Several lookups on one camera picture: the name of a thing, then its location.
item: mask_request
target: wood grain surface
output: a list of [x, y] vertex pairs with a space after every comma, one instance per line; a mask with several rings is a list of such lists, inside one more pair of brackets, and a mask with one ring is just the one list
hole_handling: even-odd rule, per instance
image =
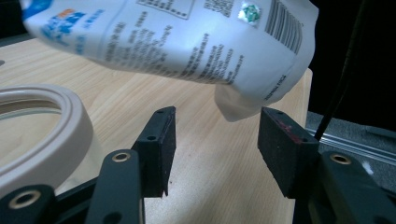
[[[153, 223], [291, 223], [285, 199], [257, 149], [259, 115], [228, 122], [214, 85], [114, 71], [33, 39], [0, 48], [0, 87], [50, 83], [75, 92], [105, 153], [130, 148], [152, 113], [177, 108], [169, 196], [146, 199]], [[304, 126], [312, 74], [270, 107]]]

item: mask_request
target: screw hole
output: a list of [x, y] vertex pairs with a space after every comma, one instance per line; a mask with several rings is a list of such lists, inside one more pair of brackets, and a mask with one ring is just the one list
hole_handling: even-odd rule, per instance
[[20, 209], [35, 203], [41, 196], [40, 191], [36, 189], [27, 190], [15, 196], [9, 202], [9, 208], [11, 209]]
[[114, 155], [112, 159], [115, 162], [123, 162], [123, 161], [127, 161], [129, 158], [131, 158], [131, 154], [126, 152], [121, 152]]
[[332, 154], [330, 156], [330, 158], [333, 161], [335, 161], [337, 163], [340, 163], [340, 164], [343, 164], [343, 165], [349, 165], [350, 163], [352, 163], [352, 161], [348, 157], [345, 157], [345, 156], [342, 156], [342, 155], [339, 155], [339, 154]]
[[117, 224], [120, 223], [122, 215], [118, 212], [113, 212], [103, 218], [104, 224]]

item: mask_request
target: black metal bracket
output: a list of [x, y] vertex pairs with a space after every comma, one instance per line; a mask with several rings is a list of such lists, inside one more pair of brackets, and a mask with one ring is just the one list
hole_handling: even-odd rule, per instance
[[0, 200], [0, 223], [145, 223], [144, 198], [168, 193], [176, 150], [176, 109], [157, 110], [132, 150], [109, 153], [98, 177], [55, 196], [46, 185]]
[[319, 154], [318, 146], [287, 114], [262, 109], [258, 148], [283, 195], [305, 202], [311, 223], [396, 223], [394, 193], [382, 190], [354, 158]]

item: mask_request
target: milk pouch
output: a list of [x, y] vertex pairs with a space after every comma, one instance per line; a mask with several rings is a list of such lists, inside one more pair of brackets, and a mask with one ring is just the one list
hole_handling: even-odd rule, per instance
[[116, 70], [214, 84], [236, 121], [280, 100], [315, 50], [308, 0], [21, 0], [29, 33]]

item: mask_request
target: printed logo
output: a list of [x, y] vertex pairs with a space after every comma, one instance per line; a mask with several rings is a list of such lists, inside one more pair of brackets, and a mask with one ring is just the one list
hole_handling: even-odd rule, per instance
[[32, 0], [31, 5], [23, 10], [23, 20], [27, 20], [44, 10], [52, 4], [52, 0]]
[[84, 15], [85, 13], [76, 12], [73, 9], [66, 9], [49, 19], [48, 23], [41, 28], [41, 33], [47, 39], [67, 47], [69, 44], [64, 42], [64, 37], [72, 33], [73, 26]]

